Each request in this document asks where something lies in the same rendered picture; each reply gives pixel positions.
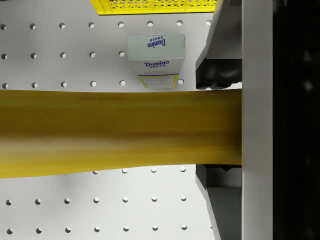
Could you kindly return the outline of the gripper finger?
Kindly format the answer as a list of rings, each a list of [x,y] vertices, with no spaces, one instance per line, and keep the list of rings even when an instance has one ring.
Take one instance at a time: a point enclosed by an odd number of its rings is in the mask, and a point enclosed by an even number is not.
[[[242,0],[217,0],[206,44],[195,63],[198,90],[222,90],[242,82]]]
[[[214,240],[242,240],[242,167],[197,164],[195,182],[206,202]]]

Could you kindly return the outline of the banana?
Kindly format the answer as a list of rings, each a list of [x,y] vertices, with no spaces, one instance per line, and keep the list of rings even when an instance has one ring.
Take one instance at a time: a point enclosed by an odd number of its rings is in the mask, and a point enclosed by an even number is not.
[[[242,92],[0,90],[0,179],[242,163]]]

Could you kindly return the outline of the white and yellow box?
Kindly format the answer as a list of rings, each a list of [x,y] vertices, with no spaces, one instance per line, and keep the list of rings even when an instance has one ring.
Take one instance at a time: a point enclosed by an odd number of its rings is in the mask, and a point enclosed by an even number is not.
[[[173,89],[185,60],[182,33],[157,33],[127,37],[127,57],[146,89]]]

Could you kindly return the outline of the yellow basket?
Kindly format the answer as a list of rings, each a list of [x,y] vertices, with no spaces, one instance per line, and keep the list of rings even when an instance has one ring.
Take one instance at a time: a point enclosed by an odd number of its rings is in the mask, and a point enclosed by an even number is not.
[[[214,12],[217,0],[90,0],[98,15]]]

